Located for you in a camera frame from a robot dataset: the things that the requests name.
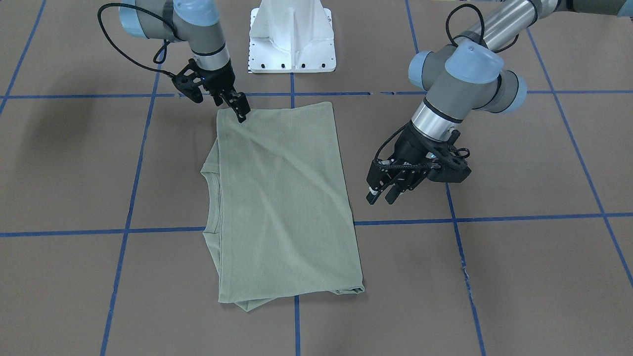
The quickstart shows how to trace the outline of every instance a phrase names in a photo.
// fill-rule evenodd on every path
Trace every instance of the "white plastic base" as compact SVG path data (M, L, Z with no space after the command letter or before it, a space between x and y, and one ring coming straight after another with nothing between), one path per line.
M251 11L252 73L320 73L336 68L332 12L320 0L262 0Z

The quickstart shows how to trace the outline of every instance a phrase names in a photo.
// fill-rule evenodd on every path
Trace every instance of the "robotic arm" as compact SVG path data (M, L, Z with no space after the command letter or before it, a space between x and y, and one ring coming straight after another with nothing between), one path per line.
M235 111L238 121L245 121L251 109L246 95L235 91L235 73L213 0L123 0L122 4L102 6L97 16L106 38L117 51L136 63L114 45L103 28L101 12L108 7L120 8L121 24L130 35L162 39L165 42L162 49L172 42L187 41L193 58L178 74L154 71L170 76L176 89L195 103L203 101L202 86L217 106L226 103Z
M480 22L452 37L448 23L462 7L475 9ZM424 179L460 183L468 177L471 170L465 159L470 152L455 148L460 136L457 128L470 110L508 113L523 104L525 81L503 70L497 53L514 44L523 29L555 11L633 16L633 0L508 0L485 18L471 4L456 8L446 20L451 44L436 53L418 53L411 61L411 82L428 92L411 120L376 153L367 175L369 204L389 186L385 199L393 204ZM398 134L394 153L380 160L384 146Z

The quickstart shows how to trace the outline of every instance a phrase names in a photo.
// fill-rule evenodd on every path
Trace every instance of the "green cloth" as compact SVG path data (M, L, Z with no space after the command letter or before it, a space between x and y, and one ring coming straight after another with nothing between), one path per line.
M283 296L363 292L332 104L253 110L242 124L220 110L217 128L201 173L218 301L249 311Z

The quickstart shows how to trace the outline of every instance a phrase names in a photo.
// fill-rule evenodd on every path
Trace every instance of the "light blue joint cap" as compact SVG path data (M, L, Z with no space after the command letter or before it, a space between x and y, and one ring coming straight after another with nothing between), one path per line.
M633 0L627 0L627 2L624 3L624 6L622 6L622 8L620 9L618 17L624 16L633 17Z
M121 3L136 5L136 0L123 0ZM141 27L141 22L139 21L139 14L135 9L123 7L119 8L119 20L121 21L123 29L130 35L134 37L147 38L145 32L143 32L143 28Z
M525 102L525 99L527 98L527 84L525 83L525 79L523 79L523 77L521 77L520 75L516 74L517 79L518 79L518 91L517 91L517 96L515 96L514 101L512 101L512 104L510 104L510 106L508 106L507 109L501 111L500 113L511 113L513 111L515 111L516 109L520 108L521 105L523 105L523 103Z
M413 57L409 64L409 81L414 86L426 90L422 84L422 68L424 67L424 61L427 60L427 56L430 51L420 52Z
M462 42L444 65L453 77L468 83L487 84L503 68L501 57L472 41Z
M196 26L211 26L220 21L220 13L213 0L176 0L173 9L181 19Z

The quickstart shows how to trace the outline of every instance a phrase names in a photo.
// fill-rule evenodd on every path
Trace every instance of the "folded cloth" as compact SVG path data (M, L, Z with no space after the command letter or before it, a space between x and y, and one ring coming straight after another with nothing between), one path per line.
M201 173L204 238L220 303L246 311L278 297L365 290L331 103L218 112Z

